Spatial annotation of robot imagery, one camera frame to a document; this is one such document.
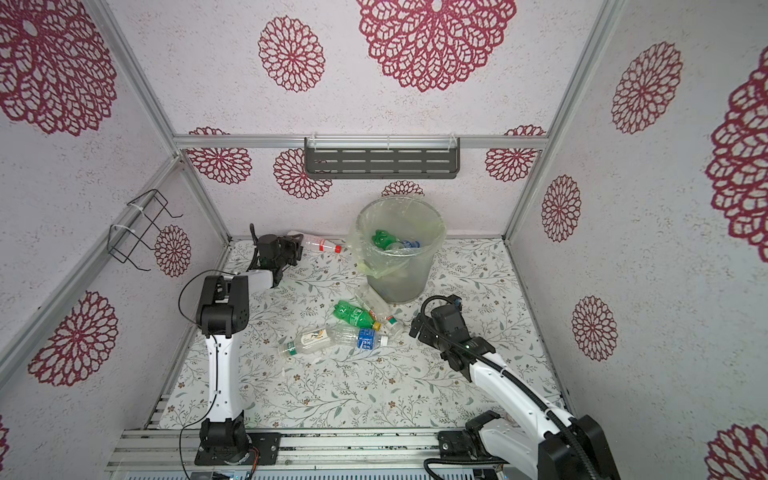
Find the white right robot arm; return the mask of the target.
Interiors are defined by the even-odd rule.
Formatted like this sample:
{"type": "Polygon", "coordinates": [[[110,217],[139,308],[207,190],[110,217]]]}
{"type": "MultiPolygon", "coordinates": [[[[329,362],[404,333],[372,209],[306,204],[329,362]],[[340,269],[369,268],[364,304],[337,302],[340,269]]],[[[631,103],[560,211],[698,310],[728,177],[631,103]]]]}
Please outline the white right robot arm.
{"type": "Polygon", "coordinates": [[[440,454],[423,462],[501,467],[507,479],[617,479],[620,476],[602,427],[575,417],[529,387],[484,338],[470,334],[458,296],[435,295],[422,303],[410,336],[439,351],[450,368],[492,398],[503,411],[486,411],[461,431],[438,434],[440,454]]]}

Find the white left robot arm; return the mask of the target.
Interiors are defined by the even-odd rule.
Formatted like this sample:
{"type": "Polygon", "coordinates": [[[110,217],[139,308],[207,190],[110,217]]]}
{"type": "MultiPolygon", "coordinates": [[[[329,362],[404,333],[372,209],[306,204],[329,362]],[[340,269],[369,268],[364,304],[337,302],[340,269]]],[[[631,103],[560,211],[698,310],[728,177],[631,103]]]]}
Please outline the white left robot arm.
{"type": "Polygon", "coordinates": [[[239,350],[250,321],[250,298],[279,285],[303,255],[301,234],[253,236],[254,255],[243,273],[206,270],[194,323],[209,359],[209,404],[200,421],[197,466],[240,465],[256,449],[247,433],[240,392],[239,350]]]}

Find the clear bottle red cap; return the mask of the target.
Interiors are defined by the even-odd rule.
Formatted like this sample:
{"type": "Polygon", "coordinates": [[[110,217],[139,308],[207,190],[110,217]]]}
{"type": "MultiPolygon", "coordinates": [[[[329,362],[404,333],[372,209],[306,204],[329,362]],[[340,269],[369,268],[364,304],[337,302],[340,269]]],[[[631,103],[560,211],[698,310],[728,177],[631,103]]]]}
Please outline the clear bottle red cap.
{"type": "Polygon", "coordinates": [[[319,251],[319,252],[331,252],[341,253],[343,248],[341,245],[336,244],[324,237],[303,234],[301,245],[306,250],[319,251]]]}

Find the clear bottle blue label blue cap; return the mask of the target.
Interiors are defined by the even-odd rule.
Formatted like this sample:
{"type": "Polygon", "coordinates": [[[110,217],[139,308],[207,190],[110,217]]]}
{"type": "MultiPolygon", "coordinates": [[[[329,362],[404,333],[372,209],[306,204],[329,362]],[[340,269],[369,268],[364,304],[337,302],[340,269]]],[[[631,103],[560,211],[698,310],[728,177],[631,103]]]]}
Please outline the clear bottle blue label blue cap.
{"type": "Polygon", "coordinates": [[[386,247],[386,251],[398,251],[405,249],[418,249],[421,244],[418,241],[396,240],[386,247]]]}

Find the clear bottle white yellow label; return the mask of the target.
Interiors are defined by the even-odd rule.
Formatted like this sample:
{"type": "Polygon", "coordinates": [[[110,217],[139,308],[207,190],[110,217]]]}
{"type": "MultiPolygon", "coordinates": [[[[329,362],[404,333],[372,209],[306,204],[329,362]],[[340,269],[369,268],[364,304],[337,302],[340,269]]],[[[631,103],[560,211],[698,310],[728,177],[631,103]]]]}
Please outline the clear bottle white yellow label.
{"type": "Polygon", "coordinates": [[[310,354],[333,345],[327,328],[318,328],[299,332],[293,340],[280,343],[278,352],[285,358],[310,354]]]}

